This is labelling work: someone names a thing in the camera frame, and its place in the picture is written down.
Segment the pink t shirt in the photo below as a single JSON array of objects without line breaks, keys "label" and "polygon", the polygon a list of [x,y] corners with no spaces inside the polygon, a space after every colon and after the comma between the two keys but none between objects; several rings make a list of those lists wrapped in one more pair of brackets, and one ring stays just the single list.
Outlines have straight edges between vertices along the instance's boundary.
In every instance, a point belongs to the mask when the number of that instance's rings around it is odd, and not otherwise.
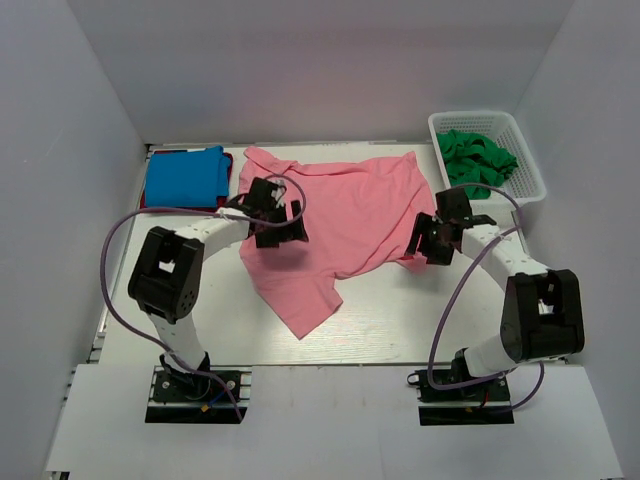
[{"label": "pink t shirt", "polygon": [[412,272],[423,264],[406,256],[416,216],[435,211],[414,152],[358,163],[301,164],[251,146],[239,192],[255,178],[288,177],[285,199],[306,199],[306,242],[239,253],[255,290],[296,338],[321,325],[342,304],[335,283],[397,262]]}]

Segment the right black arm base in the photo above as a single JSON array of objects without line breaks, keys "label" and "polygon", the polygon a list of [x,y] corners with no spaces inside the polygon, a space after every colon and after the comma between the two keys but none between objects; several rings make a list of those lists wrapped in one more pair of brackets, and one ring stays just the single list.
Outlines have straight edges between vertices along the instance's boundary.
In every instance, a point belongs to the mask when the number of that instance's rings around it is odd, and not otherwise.
[{"label": "right black arm base", "polygon": [[417,390],[419,424],[435,426],[511,425],[511,395],[505,379],[496,379],[466,389],[436,390],[427,379],[427,370],[407,376],[407,384]]}]

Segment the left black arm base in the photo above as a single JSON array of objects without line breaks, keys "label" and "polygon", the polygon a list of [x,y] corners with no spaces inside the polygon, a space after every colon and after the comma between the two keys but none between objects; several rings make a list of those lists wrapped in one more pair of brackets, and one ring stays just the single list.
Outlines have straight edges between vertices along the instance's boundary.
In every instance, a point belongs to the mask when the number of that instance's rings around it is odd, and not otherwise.
[{"label": "left black arm base", "polygon": [[147,424],[238,425],[249,406],[252,370],[248,367],[215,370],[234,397],[241,418],[224,388],[215,380],[187,392],[178,380],[156,366],[145,413]]}]

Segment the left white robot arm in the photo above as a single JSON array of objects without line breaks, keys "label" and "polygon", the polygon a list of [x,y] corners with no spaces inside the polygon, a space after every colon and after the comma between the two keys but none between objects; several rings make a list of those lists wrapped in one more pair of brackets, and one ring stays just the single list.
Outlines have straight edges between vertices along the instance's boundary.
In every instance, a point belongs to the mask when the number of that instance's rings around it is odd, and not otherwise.
[{"label": "left white robot arm", "polygon": [[215,212],[177,230],[150,229],[128,284],[128,295],[154,325],[164,349],[163,365],[179,372],[177,387],[199,399],[211,387],[208,353],[199,341],[193,309],[206,260],[252,239],[257,248],[309,240],[303,221],[307,198],[280,174],[255,178],[249,191]]}]

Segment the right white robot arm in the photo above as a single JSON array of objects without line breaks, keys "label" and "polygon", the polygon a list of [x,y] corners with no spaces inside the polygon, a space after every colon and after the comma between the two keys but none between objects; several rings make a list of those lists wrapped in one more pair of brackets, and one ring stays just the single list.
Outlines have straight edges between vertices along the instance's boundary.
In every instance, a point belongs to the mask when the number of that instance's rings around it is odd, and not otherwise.
[{"label": "right white robot arm", "polygon": [[519,228],[502,230],[486,214],[473,212],[462,187],[436,195],[436,212],[419,213],[406,250],[432,265],[448,266],[455,254],[471,259],[502,289],[504,301],[497,334],[459,350],[443,383],[434,377],[435,355],[446,321],[470,272],[465,272],[445,306],[433,337],[426,381],[436,391],[454,390],[472,399],[489,381],[519,365],[577,354],[585,347],[578,277],[554,270],[530,257],[519,240]]}]

